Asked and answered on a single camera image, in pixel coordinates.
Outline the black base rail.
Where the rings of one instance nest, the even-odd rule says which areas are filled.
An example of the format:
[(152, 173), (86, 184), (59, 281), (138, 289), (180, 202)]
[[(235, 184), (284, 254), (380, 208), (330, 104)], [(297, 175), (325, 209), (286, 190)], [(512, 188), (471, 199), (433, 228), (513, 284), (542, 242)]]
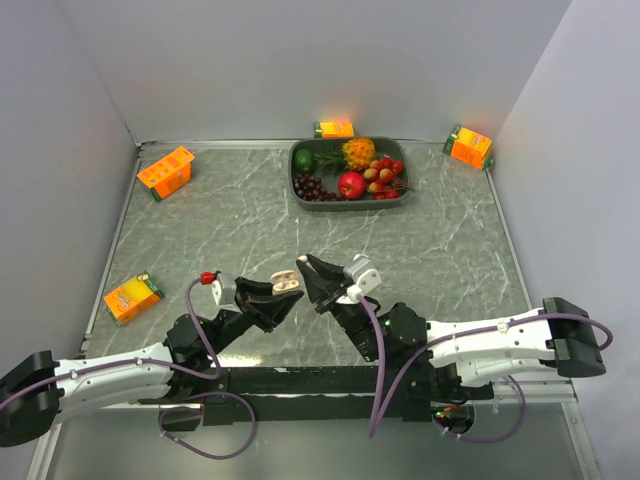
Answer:
[[(184, 375), (179, 386), (143, 404), (194, 404), (204, 408), (205, 426), (230, 425), (249, 418), (239, 402), (221, 397), (192, 400), (206, 392), (231, 392), (245, 398), (259, 421), (366, 419), (370, 416), (377, 379), (375, 366), (231, 367), (216, 381)], [(434, 369), (425, 363), (410, 367), (384, 413), (405, 422), (429, 422), (438, 404), (489, 401), (493, 386), (463, 387), (454, 368)]]

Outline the green lime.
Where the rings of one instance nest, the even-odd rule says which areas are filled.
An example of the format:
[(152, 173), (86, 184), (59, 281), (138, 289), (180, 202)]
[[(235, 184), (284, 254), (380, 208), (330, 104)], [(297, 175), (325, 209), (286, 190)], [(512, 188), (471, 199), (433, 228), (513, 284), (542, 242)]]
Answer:
[(309, 149), (299, 149), (294, 156), (294, 165), (299, 172), (312, 172), (315, 166), (313, 152)]

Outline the pink earbuds charging case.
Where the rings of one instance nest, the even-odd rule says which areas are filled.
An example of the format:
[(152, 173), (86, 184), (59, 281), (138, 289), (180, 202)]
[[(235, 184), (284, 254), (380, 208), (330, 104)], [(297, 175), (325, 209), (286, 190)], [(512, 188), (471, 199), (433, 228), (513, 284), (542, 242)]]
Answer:
[(270, 277), (272, 294), (281, 295), (300, 289), (300, 280), (294, 270), (282, 270), (275, 272)]

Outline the red apple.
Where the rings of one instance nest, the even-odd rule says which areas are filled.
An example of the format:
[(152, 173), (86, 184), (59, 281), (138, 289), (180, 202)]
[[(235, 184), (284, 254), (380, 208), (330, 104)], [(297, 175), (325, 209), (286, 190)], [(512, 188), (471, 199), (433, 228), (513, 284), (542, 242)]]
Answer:
[(360, 199), (366, 189), (366, 180), (357, 172), (346, 172), (338, 180), (338, 191), (346, 200)]

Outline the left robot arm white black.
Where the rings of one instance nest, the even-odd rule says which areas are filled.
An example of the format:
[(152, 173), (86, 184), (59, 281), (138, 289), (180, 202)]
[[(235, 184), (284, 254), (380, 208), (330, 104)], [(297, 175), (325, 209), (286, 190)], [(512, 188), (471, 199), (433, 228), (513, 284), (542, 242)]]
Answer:
[(191, 284), (210, 286), (214, 319), (198, 316), (189, 306), (162, 342), (93, 359), (56, 360), (51, 351), (39, 351), (5, 374), (2, 447), (31, 442), (57, 423), (103, 407), (189, 400), (203, 383), (222, 376), (219, 353), (253, 327), (272, 332), (303, 296), (291, 270), (267, 282), (205, 272)]

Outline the orange juice box far left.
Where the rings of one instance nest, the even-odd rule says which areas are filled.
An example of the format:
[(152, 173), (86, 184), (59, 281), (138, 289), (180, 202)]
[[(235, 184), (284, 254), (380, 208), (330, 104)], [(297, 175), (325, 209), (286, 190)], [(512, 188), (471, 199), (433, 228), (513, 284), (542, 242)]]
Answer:
[(180, 146), (152, 165), (142, 169), (137, 179), (160, 202), (191, 180), (192, 162), (195, 155), (184, 146)]

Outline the dark grey fruit tray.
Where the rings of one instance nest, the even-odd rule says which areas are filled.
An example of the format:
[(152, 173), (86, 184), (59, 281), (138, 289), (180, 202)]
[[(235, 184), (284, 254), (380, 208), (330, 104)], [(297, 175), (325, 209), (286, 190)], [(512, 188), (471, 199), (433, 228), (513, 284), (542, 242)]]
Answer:
[[(294, 156), (299, 149), (309, 149), (313, 152), (325, 151), (330, 147), (340, 146), (341, 144), (354, 139), (354, 138), (312, 138), (301, 140), (294, 144), (294, 146), (290, 150), (289, 154), (289, 166), (288, 166), (288, 174), (289, 174), (289, 186), (291, 187), (292, 194), (294, 195), (294, 199), (300, 204), (300, 206), (307, 211), (322, 211), (322, 212), (343, 212), (343, 211), (364, 211), (364, 210), (379, 210), (379, 209), (389, 209), (395, 208), (401, 205), (401, 203), (409, 198), (411, 192), (406, 193), (401, 196), (399, 199), (393, 200), (374, 200), (373, 196), (369, 194), (367, 191), (362, 195), (362, 197), (358, 200), (346, 200), (343, 199), (341, 201), (331, 201), (331, 202), (317, 202), (317, 201), (304, 201), (298, 198), (293, 191), (293, 179), (302, 172), (296, 170), (294, 165)], [(407, 180), (411, 185), (410, 180), (410, 168), (408, 166), (408, 160), (406, 159), (406, 155), (402, 147), (398, 142), (386, 138), (386, 137), (365, 137), (370, 138), (375, 145), (375, 150), (377, 154), (377, 159), (383, 156), (389, 156), (394, 160), (400, 160), (405, 163), (406, 166), (406, 176)], [(341, 171), (339, 173), (331, 173), (331, 172), (323, 172), (319, 171), (315, 166), (312, 172), (309, 172), (311, 175), (318, 177), (322, 180), (324, 186), (330, 191), (339, 193), (338, 191), (338, 180), (340, 177), (346, 172), (356, 172), (356, 171)]]

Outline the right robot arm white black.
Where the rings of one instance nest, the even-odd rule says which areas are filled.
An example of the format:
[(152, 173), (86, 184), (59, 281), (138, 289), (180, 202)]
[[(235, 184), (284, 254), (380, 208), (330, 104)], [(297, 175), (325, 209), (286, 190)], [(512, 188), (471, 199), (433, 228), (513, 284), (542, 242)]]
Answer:
[(595, 334), (600, 324), (561, 297), (507, 317), (429, 321), (404, 302), (380, 312), (370, 294), (381, 275), (365, 255), (339, 266), (308, 254), (296, 265), (316, 312), (330, 314), (365, 361), (423, 363), (448, 398), (517, 373), (553, 369), (565, 378), (590, 378), (606, 372)]

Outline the dark purple grape bunch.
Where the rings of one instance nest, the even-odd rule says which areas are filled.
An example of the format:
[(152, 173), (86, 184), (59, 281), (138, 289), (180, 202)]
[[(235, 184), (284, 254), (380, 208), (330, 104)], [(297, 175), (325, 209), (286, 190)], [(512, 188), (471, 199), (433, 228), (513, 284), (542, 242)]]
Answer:
[(331, 202), (344, 199), (340, 193), (330, 192), (321, 179), (310, 173), (297, 175), (292, 186), (294, 194), (304, 201)]

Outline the orange juice box near left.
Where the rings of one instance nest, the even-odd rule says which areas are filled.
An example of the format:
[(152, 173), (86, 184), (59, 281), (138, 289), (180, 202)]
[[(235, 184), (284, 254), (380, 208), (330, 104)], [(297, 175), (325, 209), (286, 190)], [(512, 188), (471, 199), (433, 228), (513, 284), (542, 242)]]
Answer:
[(164, 292), (143, 271), (104, 296), (107, 312), (118, 326), (124, 326), (165, 297)]

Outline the orange juice box back centre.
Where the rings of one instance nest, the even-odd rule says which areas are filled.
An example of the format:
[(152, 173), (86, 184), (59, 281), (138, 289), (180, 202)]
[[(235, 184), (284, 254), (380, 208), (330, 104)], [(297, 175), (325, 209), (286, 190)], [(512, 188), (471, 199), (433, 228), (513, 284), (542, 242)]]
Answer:
[(355, 136), (355, 129), (351, 122), (332, 121), (315, 122), (315, 138), (350, 138)]

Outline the small pineapple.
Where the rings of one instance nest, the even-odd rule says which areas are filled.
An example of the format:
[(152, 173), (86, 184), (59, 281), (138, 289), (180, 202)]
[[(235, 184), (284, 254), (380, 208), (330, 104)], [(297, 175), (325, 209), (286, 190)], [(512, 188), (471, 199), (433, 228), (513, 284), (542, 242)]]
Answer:
[(376, 159), (374, 142), (365, 137), (354, 138), (340, 146), (314, 153), (317, 169), (331, 173), (364, 171)]

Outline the orange juice box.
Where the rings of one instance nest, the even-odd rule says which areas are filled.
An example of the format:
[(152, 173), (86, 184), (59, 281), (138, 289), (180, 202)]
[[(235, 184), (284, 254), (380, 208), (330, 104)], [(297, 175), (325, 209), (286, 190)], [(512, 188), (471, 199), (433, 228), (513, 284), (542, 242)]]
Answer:
[(192, 162), (195, 155), (184, 146), (180, 146), (152, 165), (142, 169), (137, 179), (160, 202), (191, 180)]
[(442, 152), (477, 170), (490, 171), (494, 165), (493, 141), (461, 125), (452, 129)]
[(315, 138), (350, 138), (355, 136), (355, 129), (351, 122), (332, 121), (315, 122)]
[(118, 326), (124, 326), (165, 297), (164, 292), (143, 271), (104, 296), (107, 312)]

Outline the orange juice box far right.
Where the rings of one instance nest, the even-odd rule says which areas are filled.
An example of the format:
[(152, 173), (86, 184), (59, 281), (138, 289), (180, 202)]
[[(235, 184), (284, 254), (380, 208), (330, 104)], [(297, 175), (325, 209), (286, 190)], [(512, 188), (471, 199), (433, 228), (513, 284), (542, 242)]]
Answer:
[(477, 170), (490, 171), (494, 165), (493, 141), (461, 125), (452, 129), (442, 152)]

